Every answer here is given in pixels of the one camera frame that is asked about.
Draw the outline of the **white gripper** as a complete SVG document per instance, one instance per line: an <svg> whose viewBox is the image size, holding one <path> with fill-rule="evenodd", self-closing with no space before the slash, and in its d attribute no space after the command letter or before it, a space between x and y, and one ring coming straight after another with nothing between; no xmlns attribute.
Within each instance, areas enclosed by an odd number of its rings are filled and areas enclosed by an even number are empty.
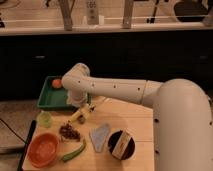
<svg viewBox="0 0 213 171"><path fill-rule="evenodd" d="M87 94L80 91L68 91L66 103L77 108L82 107L87 103Z"/></svg>

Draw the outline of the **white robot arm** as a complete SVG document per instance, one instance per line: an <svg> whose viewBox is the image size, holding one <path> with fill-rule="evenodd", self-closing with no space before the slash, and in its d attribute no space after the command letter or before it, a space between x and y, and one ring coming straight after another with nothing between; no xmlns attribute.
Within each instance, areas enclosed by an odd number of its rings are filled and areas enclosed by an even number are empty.
<svg viewBox="0 0 213 171"><path fill-rule="evenodd" d="M62 85L75 107L92 94L150 109L155 171L213 171L213 112L195 82L93 77L87 65L77 63L62 76Z"/></svg>

